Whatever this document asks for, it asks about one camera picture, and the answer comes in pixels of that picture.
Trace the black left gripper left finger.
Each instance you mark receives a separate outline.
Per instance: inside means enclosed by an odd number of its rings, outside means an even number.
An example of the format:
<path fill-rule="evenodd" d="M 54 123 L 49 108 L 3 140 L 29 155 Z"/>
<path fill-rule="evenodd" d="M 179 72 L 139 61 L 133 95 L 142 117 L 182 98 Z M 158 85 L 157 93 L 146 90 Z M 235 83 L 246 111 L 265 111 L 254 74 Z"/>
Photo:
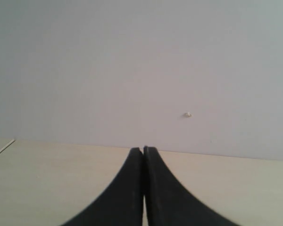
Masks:
<path fill-rule="evenodd" d="M 141 226 L 143 154 L 132 148 L 112 182 L 65 226 Z"/>

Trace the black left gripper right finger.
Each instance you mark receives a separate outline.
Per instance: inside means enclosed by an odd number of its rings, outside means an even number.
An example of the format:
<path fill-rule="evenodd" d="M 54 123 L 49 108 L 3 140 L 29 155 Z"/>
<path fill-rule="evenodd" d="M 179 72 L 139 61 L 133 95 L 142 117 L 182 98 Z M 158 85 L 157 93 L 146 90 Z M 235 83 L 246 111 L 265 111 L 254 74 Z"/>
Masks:
<path fill-rule="evenodd" d="M 167 167 L 157 148 L 145 146 L 144 194 L 149 226 L 234 226 L 191 194 Z"/>

